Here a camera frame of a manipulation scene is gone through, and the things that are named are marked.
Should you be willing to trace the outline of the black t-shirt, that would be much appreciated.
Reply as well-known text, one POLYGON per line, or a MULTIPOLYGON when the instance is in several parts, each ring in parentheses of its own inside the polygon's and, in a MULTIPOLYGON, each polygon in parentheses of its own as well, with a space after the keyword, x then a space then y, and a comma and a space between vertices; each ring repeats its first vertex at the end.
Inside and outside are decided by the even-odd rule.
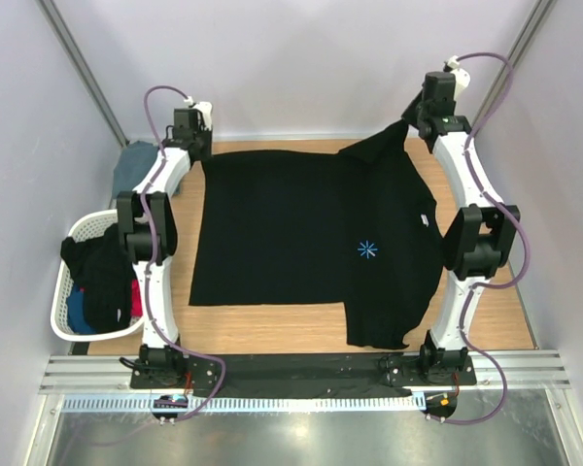
POLYGON ((340 303, 351 346, 404 348, 443 270, 436 202, 397 121, 335 154, 203 163, 193 306, 340 303))

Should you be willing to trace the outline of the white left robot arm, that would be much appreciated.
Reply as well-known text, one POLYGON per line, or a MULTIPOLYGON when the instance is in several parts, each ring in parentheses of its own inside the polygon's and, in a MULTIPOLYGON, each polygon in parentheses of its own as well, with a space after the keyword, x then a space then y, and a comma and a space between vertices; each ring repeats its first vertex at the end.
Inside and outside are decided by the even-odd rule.
POLYGON ((144 321, 138 356, 123 362, 132 372, 132 388, 177 388, 188 377, 172 305, 179 237, 170 197, 192 163, 212 155, 212 112, 206 101, 176 109, 152 168, 117 198, 119 242, 139 285, 144 321))

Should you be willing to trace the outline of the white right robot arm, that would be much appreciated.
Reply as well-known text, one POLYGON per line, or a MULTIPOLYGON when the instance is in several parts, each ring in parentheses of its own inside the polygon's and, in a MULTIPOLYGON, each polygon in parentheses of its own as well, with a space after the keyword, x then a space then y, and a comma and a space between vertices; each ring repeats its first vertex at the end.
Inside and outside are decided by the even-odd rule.
POLYGON ((508 259, 520 212, 503 204, 479 161, 471 126, 455 113, 470 82, 462 69, 426 74, 422 89, 403 113, 443 169, 458 211, 442 242, 448 272, 437 322, 420 347, 416 369, 428 383, 468 373, 467 336, 484 288, 508 259))

